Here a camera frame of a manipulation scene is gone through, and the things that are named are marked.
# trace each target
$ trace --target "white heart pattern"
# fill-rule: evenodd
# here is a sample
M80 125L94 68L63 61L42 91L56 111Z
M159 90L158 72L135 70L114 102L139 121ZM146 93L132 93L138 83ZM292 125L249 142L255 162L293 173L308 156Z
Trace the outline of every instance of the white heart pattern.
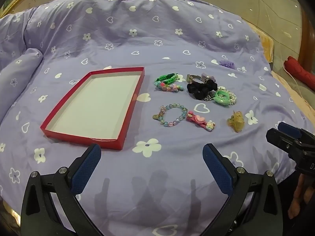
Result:
M262 85L262 84L259 84L259 88L260 88L262 91L266 91L266 90L267 90L267 88L266 88L264 85Z
M89 7L89 8L87 8L87 9L85 10L85 12L86 12L87 14L91 14L91 13L92 13L92 10L93 10L93 8L92 8L92 7Z
M29 123L29 122L26 123L26 124L24 124L24 125L22 126L22 132L23 132L23 133L27 133L29 126L30 126L30 123Z
M132 11L132 12L136 11L136 6L130 6L129 10Z
M231 74L227 74L227 75L230 76L230 77L237 78L237 77L235 76L235 73L231 73Z
M161 235L158 233L159 229L165 229L165 228L169 228L171 231L173 231L170 235ZM177 233L177 224L171 224L171 225L165 225L165 226L161 226L158 228L155 228L152 231L152 234L154 234L155 236L174 236Z
M89 60L88 58L82 60L82 61L81 61L81 64L82 64L82 65L86 65L86 64L88 63L88 60Z
M218 65L218 62L215 59L211 60L211 63Z
M158 19L158 16L154 16L154 17L152 18L152 20L153 20L154 22L160 22L160 20Z
M137 97L137 100L140 102L148 102L151 100L149 93L142 93Z
M108 22L108 23L113 23L114 21L113 21L113 17L112 16L110 16L110 17L108 17L107 19L106 19L106 21Z
M206 112L205 112L205 111L199 111L199 110L197 110L197 107L200 106L200 105L202 105L203 108L206 109ZM207 107L206 107L206 104L204 104L204 103L196 104L196 105L195 105L195 108L194 108L194 111L196 111L196 112L201 112L201 113L208 113L208 112L210 112L209 108L207 108Z

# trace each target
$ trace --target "purple duvet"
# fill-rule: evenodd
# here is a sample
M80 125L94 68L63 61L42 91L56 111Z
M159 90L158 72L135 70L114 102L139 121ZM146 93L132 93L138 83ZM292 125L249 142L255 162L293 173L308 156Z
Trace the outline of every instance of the purple duvet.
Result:
M85 190L77 195L105 235L199 235L227 198L203 161L205 144L213 143L235 166L251 173L273 171L280 182L295 165L286 153L267 143L267 130L285 121L313 132L310 121L272 77L259 37L239 16L212 4L55 0L7 15L0 19L0 28L0 70L18 61L28 48L43 54L29 84L1 122L0 195L18 213L32 171L55 173L87 148L48 139L39 127L89 71L145 67L123 150L103 150ZM221 66L221 60L233 62L235 69ZM177 83L186 88L186 75L202 72L234 93L236 104L224 107L199 101L186 90L163 92L153 84L160 75L178 73ZM152 119L160 106L172 103L214 121L215 129L208 132L187 121L163 127ZM241 133L226 124L233 111L244 115ZM178 110L172 109L165 119L178 116ZM54 200L71 228L55 196Z

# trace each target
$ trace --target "green hair tie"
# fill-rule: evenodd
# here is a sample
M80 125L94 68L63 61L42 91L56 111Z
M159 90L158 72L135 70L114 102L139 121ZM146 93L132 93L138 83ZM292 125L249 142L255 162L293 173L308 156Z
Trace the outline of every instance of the green hair tie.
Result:
M160 81L164 82L166 85L170 85L176 82L179 79L178 74L169 74L169 75L162 75L156 79L155 82Z
M213 98L218 104L228 106L230 104L230 95L226 91L218 90Z

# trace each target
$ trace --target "hair clip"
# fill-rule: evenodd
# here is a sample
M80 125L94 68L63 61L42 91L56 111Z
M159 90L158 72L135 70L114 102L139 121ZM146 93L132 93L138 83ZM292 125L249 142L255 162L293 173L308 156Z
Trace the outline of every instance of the hair clip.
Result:
M193 111L189 111L186 115L186 120L196 123L199 126L203 127L208 131L212 131L215 127L215 123L210 121L205 121L204 117L200 117L199 115L194 115Z

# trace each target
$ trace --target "white flower pattern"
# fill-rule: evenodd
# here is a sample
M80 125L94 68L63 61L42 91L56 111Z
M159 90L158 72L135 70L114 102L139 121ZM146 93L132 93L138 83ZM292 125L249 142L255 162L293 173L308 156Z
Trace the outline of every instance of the white flower pattern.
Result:
M46 97L48 97L48 95L43 95L38 99L38 101L41 103L46 99Z
M258 120L254 117L254 112L253 110L250 110L249 113L245 114L245 116L248 118L248 124L257 124Z
M10 169L10 173L9 173L9 177L10 179L12 180L12 183L20 183L20 179L19 179L19 176L20 176L20 172L18 170L15 170L14 168L11 168Z
M73 7L74 2L68 3L67 9L70 9L71 7Z
M34 150L34 159L35 161L37 161L37 164L40 162L45 162L46 161L46 157L45 157L45 148L36 148Z
M90 40L90 39L91 39L91 34L90 34L90 33L88 33L88 34L83 34L83 38L82 38L82 39L85 40L85 41Z
M0 144L0 153L4 151L5 143Z
M144 157L149 158L152 155L152 152L157 152L161 150L162 146L158 144L158 140L151 138L148 142L139 141L132 150L135 153L141 153Z
M161 40L158 40L158 41L154 41L154 45L161 46L161 45L163 45L163 43Z
M180 29L175 29L175 34L177 34L178 36L180 36L181 34L183 34L183 30L180 28Z
M137 30L136 29L130 29L129 30L129 35L131 35L132 37L135 37L136 35L137 35L138 33L137 33Z
M105 49L112 50L114 48L114 45L112 43L107 43L105 46Z

